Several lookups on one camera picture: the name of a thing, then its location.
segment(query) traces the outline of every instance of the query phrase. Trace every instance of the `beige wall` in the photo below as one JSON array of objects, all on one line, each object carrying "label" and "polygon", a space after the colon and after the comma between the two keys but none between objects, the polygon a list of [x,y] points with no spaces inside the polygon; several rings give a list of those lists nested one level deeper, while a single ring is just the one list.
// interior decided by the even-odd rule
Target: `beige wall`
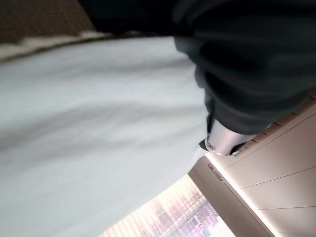
[{"label": "beige wall", "polygon": [[316,105],[238,157],[215,160],[279,236],[316,236]]}]

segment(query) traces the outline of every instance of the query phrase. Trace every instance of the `dark sleeve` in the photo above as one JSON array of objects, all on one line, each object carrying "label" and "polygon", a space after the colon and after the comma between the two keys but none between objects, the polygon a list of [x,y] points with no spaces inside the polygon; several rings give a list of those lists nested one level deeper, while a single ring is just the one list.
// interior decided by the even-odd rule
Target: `dark sleeve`
[{"label": "dark sleeve", "polygon": [[301,105],[316,83],[316,1],[182,0],[176,39],[197,64],[213,113],[227,128],[256,134]]}]

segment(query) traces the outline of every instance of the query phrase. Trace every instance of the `person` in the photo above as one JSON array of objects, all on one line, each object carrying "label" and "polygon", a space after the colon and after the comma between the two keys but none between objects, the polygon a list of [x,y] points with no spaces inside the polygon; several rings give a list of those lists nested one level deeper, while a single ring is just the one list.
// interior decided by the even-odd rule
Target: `person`
[{"label": "person", "polygon": [[192,168],[206,118],[257,133],[315,85],[314,1],[80,2],[101,32],[151,37],[1,61],[6,237],[96,236]]}]

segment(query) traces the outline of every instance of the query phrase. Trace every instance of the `ceiling panel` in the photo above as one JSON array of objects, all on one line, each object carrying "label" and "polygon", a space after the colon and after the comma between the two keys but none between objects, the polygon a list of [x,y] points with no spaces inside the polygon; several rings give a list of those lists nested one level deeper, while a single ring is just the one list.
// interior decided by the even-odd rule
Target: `ceiling panel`
[{"label": "ceiling panel", "polygon": [[303,236],[303,235],[296,235],[296,234],[289,234],[289,233],[278,233],[280,237],[312,237],[312,236]]},{"label": "ceiling panel", "polygon": [[226,169],[241,187],[316,166],[316,115]]},{"label": "ceiling panel", "polygon": [[316,236],[316,207],[261,210],[277,232]]},{"label": "ceiling panel", "polygon": [[316,168],[243,191],[258,209],[316,206]]}]

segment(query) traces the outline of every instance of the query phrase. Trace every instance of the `window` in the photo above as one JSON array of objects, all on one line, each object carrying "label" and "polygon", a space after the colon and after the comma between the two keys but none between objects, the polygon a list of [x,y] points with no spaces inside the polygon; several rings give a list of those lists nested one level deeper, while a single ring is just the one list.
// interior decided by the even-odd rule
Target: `window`
[{"label": "window", "polygon": [[235,237],[188,175],[99,237]]}]

